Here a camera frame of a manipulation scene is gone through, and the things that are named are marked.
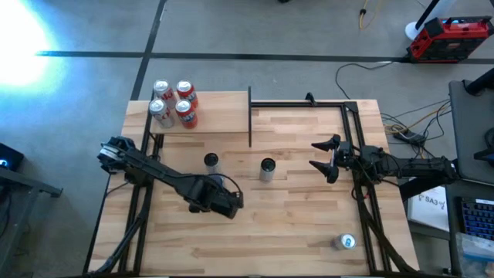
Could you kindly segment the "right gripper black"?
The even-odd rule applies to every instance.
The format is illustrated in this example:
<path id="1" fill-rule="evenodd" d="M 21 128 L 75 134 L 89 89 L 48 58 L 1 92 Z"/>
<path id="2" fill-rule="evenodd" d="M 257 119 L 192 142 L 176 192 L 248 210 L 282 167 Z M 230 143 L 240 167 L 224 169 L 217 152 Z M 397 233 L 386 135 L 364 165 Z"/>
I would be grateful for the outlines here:
<path id="1" fill-rule="evenodd" d="M 331 163 L 309 161 L 314 168 L 324 175 L 328 184 L 334 184 L 337 181 L 339 168 L 355 171 L 359 175 L 364 174 L 360 157 L 354 153 L 358 151 L 358 148 L 347 141 L 340 142 L 340 135 L 334 134 L 328 141 L 312 143 L 311 146 L 325 152 L 333 150 Z"/>

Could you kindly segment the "white Celsius palm can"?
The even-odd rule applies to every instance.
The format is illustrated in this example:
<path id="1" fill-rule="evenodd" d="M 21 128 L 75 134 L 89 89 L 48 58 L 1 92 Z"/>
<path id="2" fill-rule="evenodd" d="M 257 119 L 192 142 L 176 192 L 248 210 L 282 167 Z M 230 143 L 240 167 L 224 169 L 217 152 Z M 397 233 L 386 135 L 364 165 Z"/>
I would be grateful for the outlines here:
<path id="1" fill-rule="evenodd" d="M 264 158 L 260 164 L 259 179 L 270 182 L 273 179 L 276 169 L 276 162 L 272 158 Z"/>
<path id="2" fill-rule="evenodd" d="M 221 166 L 219 162 L 219 157 L 216 153 L 208 153 L 204 157 L 204 163 L 206 171 L 209 174 L 220 174 Z"/>

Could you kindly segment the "orange Fanta can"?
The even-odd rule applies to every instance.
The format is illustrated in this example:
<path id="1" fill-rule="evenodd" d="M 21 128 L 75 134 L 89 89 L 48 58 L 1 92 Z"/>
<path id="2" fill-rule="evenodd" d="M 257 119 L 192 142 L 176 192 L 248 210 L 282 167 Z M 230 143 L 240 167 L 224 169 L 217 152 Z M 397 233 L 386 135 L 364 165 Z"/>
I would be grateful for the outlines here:
<path id="1" fill-rule="evenodd" d="M 194 108 L 198 107 L 198 97 L 195 87 L 189 80 L 180 80 L 176 86 L 178 96 L 182 100 L 188 100 Z"/>
<path id="2" fill-rule="evenodd" d="M 197 126 L 198 116 L 189 100 L 179 100 L 175 105 L 175 110 L 184 128 L 193 129 Z"/>

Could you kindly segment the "silver Diet Coke can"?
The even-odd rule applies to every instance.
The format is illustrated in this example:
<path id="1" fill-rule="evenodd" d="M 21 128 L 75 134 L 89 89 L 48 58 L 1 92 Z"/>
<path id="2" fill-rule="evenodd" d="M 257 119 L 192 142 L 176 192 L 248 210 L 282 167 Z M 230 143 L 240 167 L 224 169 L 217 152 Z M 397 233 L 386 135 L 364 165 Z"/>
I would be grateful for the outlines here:
<path id="1" fill-rule="evenodd" d="M 153 85 L 154 95 L 163 100 L 170 110 L 173 110 L 177 103 L 177 97 L 170 83 L 165 79 L 156 80 Z"/>
<path id="2" fill-rule="evenodd" d="M 171 110 L 163 100 L 152 100 L 149 104 L 149 111 L 152 117 L 163 128 L 171 128 L 174 126 L 174 118 L 171 115 Z"/>

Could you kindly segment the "black power strip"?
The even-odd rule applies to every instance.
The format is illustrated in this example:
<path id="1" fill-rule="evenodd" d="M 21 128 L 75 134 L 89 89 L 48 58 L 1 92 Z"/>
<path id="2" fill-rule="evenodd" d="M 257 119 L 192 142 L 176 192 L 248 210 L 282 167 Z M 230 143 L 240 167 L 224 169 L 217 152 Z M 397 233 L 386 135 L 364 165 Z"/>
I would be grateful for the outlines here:
<path id="1" fill-rule="evenodd" d="M 398 140 L 401 140 L 408 144 L 421 145 L 425 141 L 425 137 L 422 134 L 416 134 L 410 130 L 406 130 L 404 132 L 399 132 L 394 135 L 394 137 Z"/>

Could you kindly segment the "white printed paper sheet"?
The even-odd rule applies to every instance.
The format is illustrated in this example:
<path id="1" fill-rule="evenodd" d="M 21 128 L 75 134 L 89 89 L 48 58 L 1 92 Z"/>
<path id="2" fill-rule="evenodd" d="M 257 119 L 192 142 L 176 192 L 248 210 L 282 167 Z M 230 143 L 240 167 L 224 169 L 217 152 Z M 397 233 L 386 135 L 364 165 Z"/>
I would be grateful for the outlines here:
<path id="1" fill-rule="evenodd" d="M 409 221 L 449 231 L 445 188 L 438 186 L 408 199 Z"/>

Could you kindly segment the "grey side desk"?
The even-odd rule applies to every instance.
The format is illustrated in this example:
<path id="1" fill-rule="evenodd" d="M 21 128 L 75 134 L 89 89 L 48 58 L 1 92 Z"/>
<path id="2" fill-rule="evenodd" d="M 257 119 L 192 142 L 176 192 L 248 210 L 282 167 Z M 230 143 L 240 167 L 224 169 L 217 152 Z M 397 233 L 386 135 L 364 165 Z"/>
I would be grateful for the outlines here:
<path id="1" fill-rule="evenodd" d="M 459 175 L 465 180 L 494 185 L 494 167 L 474 159 L 475 153 L 488 148 L 484 135 L 494 128 L 494 90 L 473 96 L 465 91 L 461 81 L 451 81 L 448 89 Z"/>

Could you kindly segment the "white round stand base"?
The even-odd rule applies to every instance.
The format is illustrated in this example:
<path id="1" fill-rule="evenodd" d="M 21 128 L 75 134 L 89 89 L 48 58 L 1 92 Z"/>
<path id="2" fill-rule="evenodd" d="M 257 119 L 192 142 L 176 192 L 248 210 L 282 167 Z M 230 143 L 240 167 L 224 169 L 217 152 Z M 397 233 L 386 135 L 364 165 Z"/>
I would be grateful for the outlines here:
<path id="1" fill-rule="evenodd" d="M 424 28 L 426 22 L 434 18 L 444 17 L 456 1 L 457 0 L 431 0 L 431 3 L 426 7 L 418 21 L 410 22 L 406 25 L 404 29 L 405 35 L 410 40 L 414 40 Z"/>

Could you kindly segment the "black laptop keyboard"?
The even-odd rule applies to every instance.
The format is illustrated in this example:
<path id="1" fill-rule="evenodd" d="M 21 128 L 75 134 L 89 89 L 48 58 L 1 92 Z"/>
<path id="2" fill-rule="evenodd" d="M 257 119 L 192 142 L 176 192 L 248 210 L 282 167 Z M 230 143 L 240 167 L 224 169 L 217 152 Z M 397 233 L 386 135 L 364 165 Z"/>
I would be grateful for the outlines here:
<path id="1" fill-rule="evenodd" d="M 461 232 L 494 241 L 494 200 L 459 197 L 457 209 Z"/>

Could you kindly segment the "red black tool case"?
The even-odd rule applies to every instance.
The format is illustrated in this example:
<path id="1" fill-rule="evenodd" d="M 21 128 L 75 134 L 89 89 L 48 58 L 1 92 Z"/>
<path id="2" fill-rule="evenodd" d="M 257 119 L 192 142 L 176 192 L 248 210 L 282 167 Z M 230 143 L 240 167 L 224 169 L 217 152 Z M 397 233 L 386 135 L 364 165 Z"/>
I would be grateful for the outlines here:
<path id="1" fill-rule="evenodd" d="M 494 34 L 492 16 L 434 18 L 407 48 L 413 63 L 458 63 Z"/>

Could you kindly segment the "clear plastic bag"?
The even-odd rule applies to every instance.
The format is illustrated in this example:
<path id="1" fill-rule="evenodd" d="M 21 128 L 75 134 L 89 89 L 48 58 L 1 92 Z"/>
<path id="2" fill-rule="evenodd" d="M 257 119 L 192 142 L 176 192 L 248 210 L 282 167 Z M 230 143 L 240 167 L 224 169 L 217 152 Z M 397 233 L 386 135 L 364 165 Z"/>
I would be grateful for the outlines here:
<path id="1" fill-rule="evenodd" d="M 455 239 L 462 278 L 494 278 L 494 241 L 460 232 Z"/>

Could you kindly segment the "black box with blue light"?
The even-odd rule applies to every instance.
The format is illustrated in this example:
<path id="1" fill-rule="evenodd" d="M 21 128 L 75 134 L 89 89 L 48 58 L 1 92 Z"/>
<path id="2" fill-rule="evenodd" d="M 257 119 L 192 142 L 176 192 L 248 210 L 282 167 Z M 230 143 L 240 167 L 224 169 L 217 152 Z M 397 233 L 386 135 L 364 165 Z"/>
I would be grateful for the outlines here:
<path id="1" fill-rule="evenodd" d="M 0 168 L 17 171 L 24 160 L 24 154 L 0 143 Z"/>

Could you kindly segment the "black aluminium table frame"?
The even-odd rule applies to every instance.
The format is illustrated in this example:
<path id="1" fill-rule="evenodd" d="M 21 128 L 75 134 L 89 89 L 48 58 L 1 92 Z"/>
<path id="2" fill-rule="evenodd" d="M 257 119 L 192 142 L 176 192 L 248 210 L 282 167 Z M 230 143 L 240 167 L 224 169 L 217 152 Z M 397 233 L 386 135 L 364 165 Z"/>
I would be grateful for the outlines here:
<path id="1" fill-rule="evenodd" d="M 199 123 L 187 130 L 158 126 L 147 101 L 127 105 L 121 134 L 152 158 L 184 173 L 205 173 L 216 153 L 230 190 L 245 205 L 234 219 L 191 213 L 174 190 L 157 181 L 126 185 L 114 175 L 84 266 L 95 273 L 117 248 L 135 215 L 148 212 L 113 269 L 114 276 L 359 276 L 395 264 L 360 219 L 354 176 L 341 171 L 330 185 L 309 161 L 327 161 L 312 147 L 339 134 L 357 146 L 387 147 L 375 100 L 252 100 L 247 92 L 204 92 Z M 273 179 L 259 179 L 264 158 L 276 162 Z M 350 233 L 351 250 L 333 238 Z"/>

